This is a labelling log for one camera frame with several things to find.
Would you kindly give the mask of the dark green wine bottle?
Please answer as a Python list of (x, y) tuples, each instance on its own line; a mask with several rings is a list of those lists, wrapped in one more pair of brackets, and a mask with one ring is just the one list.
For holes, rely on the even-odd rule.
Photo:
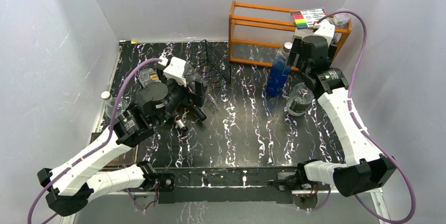
[(189, 130), (184, 119), (185, 119), (184, 115), (182, 115), (180, 113), (176, 113), (174, 116), (174, 122), (175, 122), (177, 128), (179, 129), (179, 131), (182, 133), (185, 133)]

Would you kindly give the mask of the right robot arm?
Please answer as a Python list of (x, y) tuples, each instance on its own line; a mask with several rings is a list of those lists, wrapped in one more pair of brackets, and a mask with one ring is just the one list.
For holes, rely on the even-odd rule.
[(350, 197), (382, 187), (396, 166), (391, 156), (365, 137), (367, 129), (348, 97), (349, 83), (340, 69), (330, 67), (328, 52), (329, 45), (322, 36), (295, 38), (289, 62), (296, 62), (306, 86), (329, 117), (344, 151), (344, 163), (301, 162), (295, 178), (302, 189), (321, 182)]

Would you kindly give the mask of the clear round silver-cap bottle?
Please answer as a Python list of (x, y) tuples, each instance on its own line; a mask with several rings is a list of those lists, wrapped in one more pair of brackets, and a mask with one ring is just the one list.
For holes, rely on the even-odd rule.
[(290, 116), (302, 116), (314, 100), (313, 92), (305, 83), (296, 84), (289, 95), (285, 109)]

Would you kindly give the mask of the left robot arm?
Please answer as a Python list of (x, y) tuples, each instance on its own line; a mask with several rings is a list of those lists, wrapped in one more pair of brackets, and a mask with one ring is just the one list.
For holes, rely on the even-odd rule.
[(173, 191), (174, 175), (157, 173), (147, 161), (115, 171), (102, 169), (153, 136), (158, 125), (174, 122), (181, 131), (187, 131), (179, 119), (182, 107), (193, 110), (199, 119), (206, 119), (202, 106), (208, 85), (196, 78), (149, 79), (140, 85), (135, 100), (96, 140), (67, 163), (38, 172), (43, 187), (40, 195), (58, 215), (70, 216), (98, 197), (128, 188)]

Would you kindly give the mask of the clear square liquor bottle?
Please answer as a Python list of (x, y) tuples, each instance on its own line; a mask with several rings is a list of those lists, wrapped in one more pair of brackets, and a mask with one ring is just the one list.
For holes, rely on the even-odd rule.
[(138, 73), (137, 80), (142, 89), (146, 88), (150, 83), (161, 82), (157, 71), (153, 68), (143, 69)]

